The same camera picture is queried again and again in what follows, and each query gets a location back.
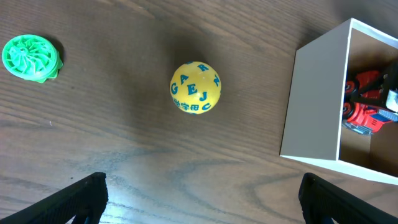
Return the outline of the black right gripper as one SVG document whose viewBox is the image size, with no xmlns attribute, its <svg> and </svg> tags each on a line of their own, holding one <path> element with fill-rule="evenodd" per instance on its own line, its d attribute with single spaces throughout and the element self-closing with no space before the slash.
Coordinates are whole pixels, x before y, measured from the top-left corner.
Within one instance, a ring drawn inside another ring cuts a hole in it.
<svg viewBox="0 0 398 224">
<path fill-rule="evenodd" d="M 397 91 L 397 61 L 383 70 L 370 70 L 355 76 L 359 88 L 351 95 L 351 101 L 373 108 L 387 109 L 386 98 L 389 90 Z"/>
</svg>

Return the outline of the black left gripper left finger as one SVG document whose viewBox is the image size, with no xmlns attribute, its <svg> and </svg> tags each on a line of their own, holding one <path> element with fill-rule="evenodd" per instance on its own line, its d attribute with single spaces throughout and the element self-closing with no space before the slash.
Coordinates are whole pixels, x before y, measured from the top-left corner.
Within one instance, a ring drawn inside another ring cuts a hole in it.
<svg viewBox="0 0 398 224">
<path fill-rule="evenodd" d="M 1 219 L 2 224 L 97 224 L 108 202 L 106 174 L 95 172 L 51 196 Z"/>
</svg>

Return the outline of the red toy truck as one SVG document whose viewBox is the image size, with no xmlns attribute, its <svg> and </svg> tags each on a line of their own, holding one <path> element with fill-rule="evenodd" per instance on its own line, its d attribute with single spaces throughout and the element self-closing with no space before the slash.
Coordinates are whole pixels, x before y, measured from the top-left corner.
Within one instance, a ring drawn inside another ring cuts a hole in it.
<svg viewBox="0 0 398 224">
<path fill-rule="evenodd" d="M 342 126 L 361 135 L 372 135 L 378 132 L 384 124 L 397 123 L 397 113 L 375 108 L 366 103 L 352 100 L 358 95 L 365 99 L 380 100 L 381 88 L 376 85 L 360 93 L 360 90 L 370 83 L 375 83 L 380 76 L 377 70 L 358 73 L 345 82 L 345 97 L 343 103 Z"/>
</svg>

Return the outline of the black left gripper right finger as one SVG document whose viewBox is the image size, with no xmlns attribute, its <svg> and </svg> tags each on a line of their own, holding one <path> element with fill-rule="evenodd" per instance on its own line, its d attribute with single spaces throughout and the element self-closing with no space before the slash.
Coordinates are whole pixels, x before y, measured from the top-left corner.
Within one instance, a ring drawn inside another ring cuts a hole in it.
<svg viewBox="0 0 398 224">
<path fill-rule="evenodd" d="M 306 224 L 397 224 L 397 218 L 307 172 L 298 199 Z"/>
</svg>

